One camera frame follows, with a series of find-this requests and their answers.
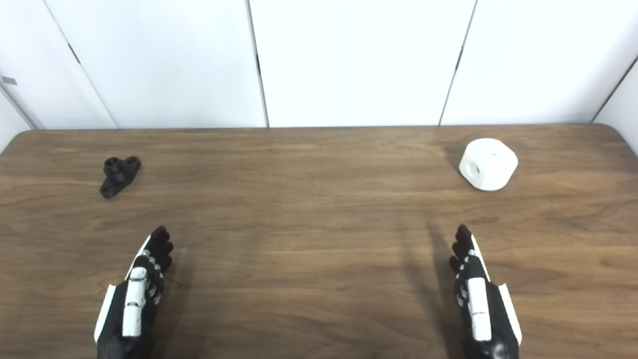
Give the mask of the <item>black and white right hand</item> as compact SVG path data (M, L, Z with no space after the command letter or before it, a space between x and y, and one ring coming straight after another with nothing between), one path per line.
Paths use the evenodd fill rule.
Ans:
M460 307L461 343L466 359L518 359L522 331L506 284L490 279L476 237L461 224L449 265Z

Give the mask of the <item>black and white left hand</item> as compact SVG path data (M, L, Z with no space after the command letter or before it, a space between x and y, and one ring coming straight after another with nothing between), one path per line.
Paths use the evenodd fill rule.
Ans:
M158 306L173 249L166 227L156 228L137 251L123 282L108 286L94 329L99 359L152 357Z

